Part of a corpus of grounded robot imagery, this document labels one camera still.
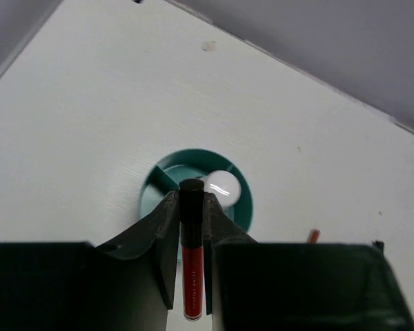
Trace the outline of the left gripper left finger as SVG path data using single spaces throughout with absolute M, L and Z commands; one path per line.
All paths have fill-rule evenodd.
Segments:
M 0 243 L 0 330 L 165 330 L 179 197 L 111 240 Z

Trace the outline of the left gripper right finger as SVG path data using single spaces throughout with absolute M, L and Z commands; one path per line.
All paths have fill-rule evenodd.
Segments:
M 414 330 L 372 245 L 259 243 L 204 196 L 206 309 L 214 330 Z

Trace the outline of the red lip gloss tube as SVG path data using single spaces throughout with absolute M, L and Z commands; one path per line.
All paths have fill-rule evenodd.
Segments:
M 184 316 L 196 321 L 202 315 L 204 182 L 185 179 L 179 184 L 179 220 L 182 253 Z
M 307 238 L 307 243 L 309 243 L 309 244 L 317 243 L 320 234 L 321 234 L 321 232 L 318 229 L 312 229 L 310 231 L 310 234 L 309 234 L 308 238 Z

